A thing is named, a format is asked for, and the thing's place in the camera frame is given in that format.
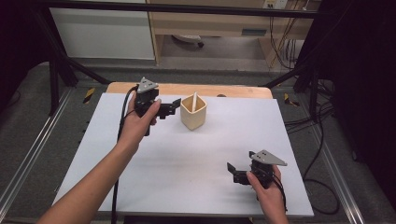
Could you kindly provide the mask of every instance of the forearm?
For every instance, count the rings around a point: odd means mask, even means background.
[[[137,149],[117,144],[38,223],[90,223]]]

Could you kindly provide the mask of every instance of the hand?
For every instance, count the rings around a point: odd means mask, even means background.
[[[273,165],[274,175],[281,180],[281,174],[276,165]],[[283,204],[282,193],[275,183],[271,183],[268,189],[262,187],[262,184],[257,177],[247,172],[247,179],[250,185],[254,188],[257,193],[257,197],[260,201],[260,206],[264,212],[269,223],[288,223],[288,219],[285,214],[285,206]]]
[[[148,130],[149,125],[156,124],[157,120],[155,115],[161,106],[161,100],[155,101],[146,114],[142,118],[139,118],[136,112],[134,112],[135,98],[136,94],[134,92],[128,104],[127,116],[119,139],[119,144],[126,144],[128,147],[131,147],[134,152],[137,151],[137,147]]]

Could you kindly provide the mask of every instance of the person's right hand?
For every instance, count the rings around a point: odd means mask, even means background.
[[[276,165],[273,165],[274,175],[281,180],[280,171]],[[283,204],[282,193],[275,183],[271,183],[268,189],[262,187],[259,179],[251,173],[247,172],[247,179],[254,188],[259,198],[260,206],[269,223],[289,223],[286,218],[285,206]]]

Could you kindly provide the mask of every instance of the floor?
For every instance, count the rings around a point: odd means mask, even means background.
[[[153,62],[100,60],[85,61],[84,64],[99,75],[112,80],[138,81],[141,77],[147,77],[159,83],[257,86],[289,71],[280,65],[269,68],[258,50],[260,48],[257,39],[209,36],[203,37],[203,40],[205,46],[200,49],[196,45],[182,43],[172,36],[167,36],[164,40],[162,63],[159,65]],[[297,54],[301,44],[297,45]],[[70,94],[70,97],[63,107],[62,115],[55,120],[56,125],[42,143],[35,140],[38,135],[43,134],[41,130],[46,122],[51,121],[48,116],[50,88],[46,65],[38,66],[30,72],[20,86],[19,101],[16,93],[13,99],[16,104],[1,114],[1,152],[2,158],[7,159],[0,161],[0,205],[3,206],[4,202],[7,202],[8,207],[1,207],[0,212],[7,212],[5,222],[34,223],[51,205],[56,189],[62,183],[68,165],[78,149],[78,142],[89,125],[100,93],[106,91],[106,86],[93,82],[83,74],[78,73],[78,77],[80,82],[76,88],[63,88],[63,93]],[[272,89],[285,122],[307,117],[308,92],[295,93],[292,89],[294,81],[295,79],[291,78]],[[328,88],[332,86],[329,82],[324,82],[323,85]],[[85,94],[91,87],[95,87],[95,93],[88,104],[83,104]],[[285,101],[285,93],[289,96],[288,101]],[[319,96],[319,103],[324,104],[328,97]],[[298,129],[290,129],[289,133],[296,160],[303,174],[318,151],[322,132],[318,125],[294,132]],[[352,152],[334,114],[323,120],[323,130],[324,149],[308,176],[325,183],[338,194],[337,198],[342,202],[340,209],[333,215],[315,211],[313,218],[292,219],[290,222],[396,223],[394,210],[389,206],[367,166],[353,161]],[[39,148],[38,156],[32,155],[32,146]],[[23,167],[28,175],[15,175],[19,174],[21,164],[26,163],[26,155],[35,158],[30,166]],[[344,182],[339,182],[339,175]],[[5,193],[13,187],[9,183],[19,187],[12,190],[14,194],[11,194],[12,197],[7,201]],[[313,182],[306,182],[306,188],[312,205],[318,210],[335,209],[336,200],[331,191]],[[343,195],[345,190],[349,192],[349,197]],[[351,211],[350,205],[356,205],[352,206],[355,210]],[[97,219],[106,220],[108,215],[99,215]]]

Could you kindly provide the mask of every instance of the wooden container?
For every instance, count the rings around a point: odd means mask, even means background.
[[[181,122],[191,131],[205,123],[206,102],[197,95],[195,111],[192,112],[192,103],[194,95],[183,99],[180,104]]]

